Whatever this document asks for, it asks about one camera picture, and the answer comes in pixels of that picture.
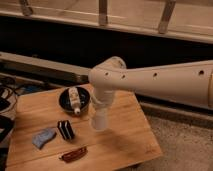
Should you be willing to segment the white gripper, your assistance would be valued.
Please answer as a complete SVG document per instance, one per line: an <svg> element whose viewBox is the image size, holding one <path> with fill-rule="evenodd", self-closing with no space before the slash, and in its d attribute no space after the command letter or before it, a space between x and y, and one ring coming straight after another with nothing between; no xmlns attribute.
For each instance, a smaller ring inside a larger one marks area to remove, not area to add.
<svg viewBox="0 0 213 171"><path fill-rule="evenodd" d="M95 109L109 108L114 100L115 92L94 88L91 94L92 104Z"/></svg>

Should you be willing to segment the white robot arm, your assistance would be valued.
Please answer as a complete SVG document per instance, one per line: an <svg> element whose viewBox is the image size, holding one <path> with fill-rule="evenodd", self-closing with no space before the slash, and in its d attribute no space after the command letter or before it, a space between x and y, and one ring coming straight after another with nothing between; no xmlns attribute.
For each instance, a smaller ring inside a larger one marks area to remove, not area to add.
<svg viewBox="0 0 213 171"><path fill-rule="evenodd" d="M127 69L119 57L96 65L90 84L99 91L126 90L213 110L213 60Z"/></svg>

